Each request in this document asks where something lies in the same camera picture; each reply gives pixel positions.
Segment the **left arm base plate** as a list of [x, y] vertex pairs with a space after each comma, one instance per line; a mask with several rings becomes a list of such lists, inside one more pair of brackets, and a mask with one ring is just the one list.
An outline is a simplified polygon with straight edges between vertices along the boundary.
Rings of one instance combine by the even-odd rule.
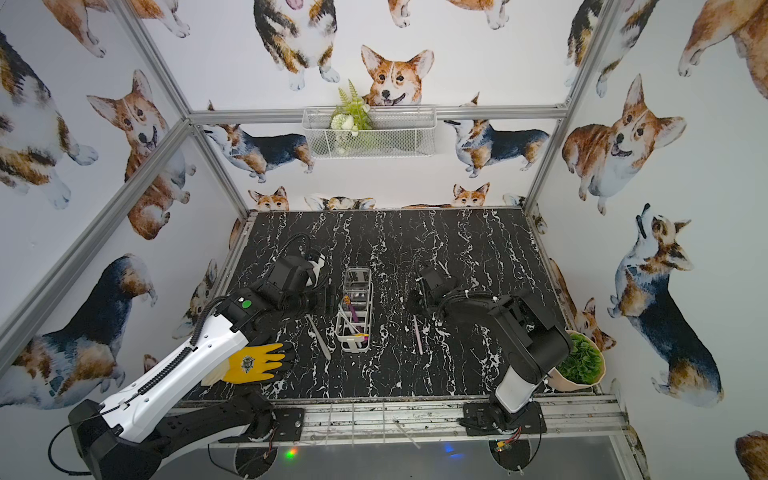
[[250, 442], [296, 442], [301, 439], [306, 410], [278, 408], [258, 413], [241, 436]]

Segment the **white toothbrush holder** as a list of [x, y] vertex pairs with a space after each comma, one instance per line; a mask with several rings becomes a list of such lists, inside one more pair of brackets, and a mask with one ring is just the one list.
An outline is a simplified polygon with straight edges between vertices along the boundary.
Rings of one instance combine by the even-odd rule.
[[364, 353], [371, 344], [373, 284], [371, 269], [350, 267], [342, 276], [334, 334], [346, 353]]

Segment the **purple toothbrush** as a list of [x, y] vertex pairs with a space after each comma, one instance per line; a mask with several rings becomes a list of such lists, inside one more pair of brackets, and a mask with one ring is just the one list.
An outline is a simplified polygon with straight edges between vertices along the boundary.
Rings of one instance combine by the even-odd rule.
[[350, 318], [353, 323], [357, 323], [359, 321], [358, 314], [355, 310], [355, 308], [352, 305], [351, 299], [348, 295], [345, 295], [342, 299], [343, 303], [348, 307], [348, 310], [350, 312]]

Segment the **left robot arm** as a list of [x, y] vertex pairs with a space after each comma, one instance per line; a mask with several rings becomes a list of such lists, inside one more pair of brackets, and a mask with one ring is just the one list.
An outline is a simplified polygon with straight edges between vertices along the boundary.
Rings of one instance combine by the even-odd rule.
[[264, 278], [206, 307], [191, 337], [130, 386], [100, 403], [84, 400], [67, 426], [86, 475], [149, 479], [189, 450], [273, 429], [273, 407], [258, 393], [185, 414], [171, 409], [231, 356], [265, 338], [275, 324], [319, 311], [326, 258], [316, 250], [278, 258]]

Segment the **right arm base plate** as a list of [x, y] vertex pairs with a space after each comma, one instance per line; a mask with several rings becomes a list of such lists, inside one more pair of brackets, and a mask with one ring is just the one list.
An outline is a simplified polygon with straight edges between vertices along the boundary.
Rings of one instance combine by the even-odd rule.
[[543, 419], [541, 405], [532, 401], [515, 413], [507, 412], [498, 403], [465, 403], [458, 424], [466, 429], [468, 436], [489, 436], [512, 434], [543, 434], [547, 426]]

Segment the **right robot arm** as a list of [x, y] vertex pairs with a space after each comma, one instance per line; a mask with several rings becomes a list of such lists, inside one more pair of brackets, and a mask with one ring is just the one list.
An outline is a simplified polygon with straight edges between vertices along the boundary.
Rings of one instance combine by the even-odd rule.
[[408, 307], [411, 313], [453, 325], [484, 327], [495, 338], [507, 371], [491, 404], [505, 414], [524, 410], [539, 385], [573, 349], [564, 324], [529, 291], [496, 295], [462, 289], [456, 277], [428, 265], [418, 272], [416, 284]]

